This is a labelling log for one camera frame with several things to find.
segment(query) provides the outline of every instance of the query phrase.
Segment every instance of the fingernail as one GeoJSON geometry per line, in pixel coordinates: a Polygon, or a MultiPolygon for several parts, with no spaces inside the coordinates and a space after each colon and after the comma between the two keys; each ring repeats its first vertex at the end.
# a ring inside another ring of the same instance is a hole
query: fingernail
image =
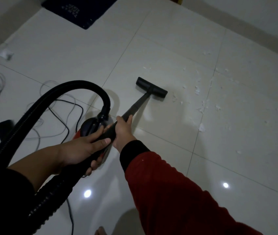
{"type": "Polygon", "coordinates": [[[111,139],[110,138],[106,138],[106,139],[104,139],[104,141],[106,142],[106,144],[109,144],[111,142],[111,139]]]}

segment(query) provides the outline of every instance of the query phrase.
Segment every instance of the tile floor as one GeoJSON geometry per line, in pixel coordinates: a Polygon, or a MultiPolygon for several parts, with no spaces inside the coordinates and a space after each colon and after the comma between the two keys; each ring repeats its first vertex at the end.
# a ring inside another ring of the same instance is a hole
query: tile floor
{"type": "MultiPolygon", "coordinates": [[[[114,120],[142,95],[135,82],[143,77],[169,93],[162,102],[150,99],[137,113],[135,136],[208,190],[236,220],[278,234],[277,54],[168,0],[118,0],[88,30],[41,9],[3,46],[14,55],[10,61],[0,57],[7,79],[0,121],[18,121],[45,81],[74,79],[107,91],[114,120]],[[198,131],[200,123],[205,132],[198,131]]],[[[92,92],[70,94],[87,110],[84,118],[102,107],[92,92]]],[[[62,118],[71,109],[63,102],[55,105],[62,118]]],[[[76,107],[68,119],[71,135],[80,112],[76,107]]],[[[50,112],[42,119],[40,135],[62,133],[50,112]]],[[[40,148],[65,135],[42,138],[40,148]]],[[[25,140],[12,162],[36,145],[37,139],[25,140]]],[[[108,234],[143,233],[115,149],[101,168],[78,182],[69,199],[75,234],[94,234],[98,226],[108,234]],[[85,198],[88,189],[92,193],[85,198]]],[[[64,204],[37,234],[70,230],[64,204]]]]}

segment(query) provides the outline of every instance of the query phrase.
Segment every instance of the black cuff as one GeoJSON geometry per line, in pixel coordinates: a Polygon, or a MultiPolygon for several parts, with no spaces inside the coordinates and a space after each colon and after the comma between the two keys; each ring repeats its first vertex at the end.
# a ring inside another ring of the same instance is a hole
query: black cuff
{"type": "Polygon", "coordinates": [[[130,141],[121,150],[119,161],[124,172],[130,162],[139,154],[149,152],[150,150],[139,140],[130,141]]]}

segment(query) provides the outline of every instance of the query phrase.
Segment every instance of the red sleeve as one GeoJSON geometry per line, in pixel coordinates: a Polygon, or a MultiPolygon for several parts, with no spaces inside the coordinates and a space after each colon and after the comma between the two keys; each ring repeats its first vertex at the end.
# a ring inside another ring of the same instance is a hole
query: red sleeve
{"type": "Polygon", "coordinates": [[[125,177],[146,235],[261,234],[236,222],[207,191],[154,152],[133,158],[125,177]]]}

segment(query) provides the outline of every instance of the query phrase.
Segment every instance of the vacuum hose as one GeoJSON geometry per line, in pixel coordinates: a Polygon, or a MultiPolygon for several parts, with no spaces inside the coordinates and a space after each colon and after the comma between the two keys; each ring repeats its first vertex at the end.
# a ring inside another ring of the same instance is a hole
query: vacuum hose
{"type": "MultiPolygon", "coordinates": [[[[33,128],[40,116],[57,98],[75,89],[88,89],[97,93],[103,100],[101,113],[108,118],[110,112],[110,99],[107,93],[98,85],[82,80],[70,81],[60,84],[41,96],[30,109],[21,117],[8,136],[0,143],[0,173],[8,167],[16,150],[33,128]]],[[[83,162],[63,168],[62,172],[54,176],[35,195],[33,209],[29,213],[24,234],[33,234],[42,224],[65,202],[74,185],[86,172],[94,158],[93,154],[83,162]]]]}

